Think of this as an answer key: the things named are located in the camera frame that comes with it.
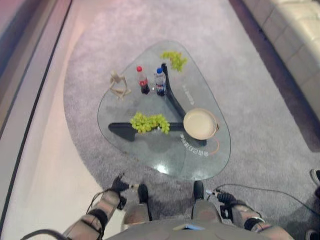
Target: water bottle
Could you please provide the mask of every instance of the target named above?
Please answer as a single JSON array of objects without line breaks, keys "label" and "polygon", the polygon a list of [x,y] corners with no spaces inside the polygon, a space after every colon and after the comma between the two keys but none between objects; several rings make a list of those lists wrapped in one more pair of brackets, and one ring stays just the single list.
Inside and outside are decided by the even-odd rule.
[{"label": "water bottle", "polygon": [[161,67],[156,69],[156,73],[154,74],[154,81],[156,94],[158,94],[159,96],[164,96],[166,94],[166,75],[162,71]]},{"label": "water bottle", "polygon": [[138,83],[141,87],[141,93],[148,94],[150,92],[150,89],[148,86],[147,76],[145,75],[141,66],[137,66],[136,71],[137,71],[137,80],[138,80]]}]

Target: glass coffee table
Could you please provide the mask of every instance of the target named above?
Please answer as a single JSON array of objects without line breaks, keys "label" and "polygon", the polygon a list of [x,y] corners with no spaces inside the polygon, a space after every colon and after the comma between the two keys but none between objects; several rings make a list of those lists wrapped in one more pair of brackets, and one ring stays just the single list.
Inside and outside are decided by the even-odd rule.
[{"label": "glass coffee table", "polygon": [[[169,59],[161,58],[167,51],[179,52],[187,58],[181,72],[171,68]],[[170,88],[180,109],[173,104],[170,95],[159,96],[154,89],[154,73],[162,63],[167,63]],[[137,66],[142,66],[148,78],[148,94],[141,93]],[[180,179],[203,180],[214,177],[224,169],[231,151],[227,123],[204,77],[181,44],[171,40],[156,43],[138,56],[122,75],[131,93],[122,101],[108,91],[98,109],[98,125],[106,140],[121,152],[134,157],[134,161]],[[118,133],[109,130],[112,123],[125,123],[130,127],[130,119],[137,112],[148,116],[162,114],[168,122],[182,124],[184,113],[195,108],[211,112],[219,125],[214,136],[207,140],[192,138],[183,127],[168,134],[158,129],[147,133],[132,133],[128,128]],[[133,135],[126,138],[123,134]]]}]

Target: sofa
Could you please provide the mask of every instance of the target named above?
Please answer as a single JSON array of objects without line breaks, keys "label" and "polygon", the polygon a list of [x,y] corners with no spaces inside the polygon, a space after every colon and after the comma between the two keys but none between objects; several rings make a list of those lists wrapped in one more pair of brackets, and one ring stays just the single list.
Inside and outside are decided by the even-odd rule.
[{"label": "sofa", "polygon": [[243,0],[320,121],[320,3]]}]

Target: beige bowl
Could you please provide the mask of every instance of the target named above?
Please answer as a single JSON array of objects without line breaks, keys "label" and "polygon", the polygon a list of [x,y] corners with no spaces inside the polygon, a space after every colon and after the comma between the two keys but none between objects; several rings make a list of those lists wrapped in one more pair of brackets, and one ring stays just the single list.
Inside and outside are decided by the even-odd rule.
[{"label": "beige bowl", "polygon": [[208,110],[194,108],[183,119],[185,131],[194,139],[207,140],[219,129],[215,116]]}]

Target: green grapes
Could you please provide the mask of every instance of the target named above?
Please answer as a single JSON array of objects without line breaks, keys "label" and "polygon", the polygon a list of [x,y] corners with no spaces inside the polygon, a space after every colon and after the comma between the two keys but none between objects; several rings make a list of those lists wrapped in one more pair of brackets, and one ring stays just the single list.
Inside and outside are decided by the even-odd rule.
[{"label": "green grapes", "polygon": [[161,57],[170,59],[172,69],[177,70],[178,72],[181,72],[184,64],[187,63],[187,58],[182,58],[181,52],[177,51],[164,51]]},{"label": "green grapes", "polygon": [[146,116],[141,112],[137,112],[134,117],[131,118],[130,123],[140,134],[150,132],[157,127],[160,127],[161,132],[164,134],[168,134],[170,131],[170,123],[168,123],[162,114]]}]

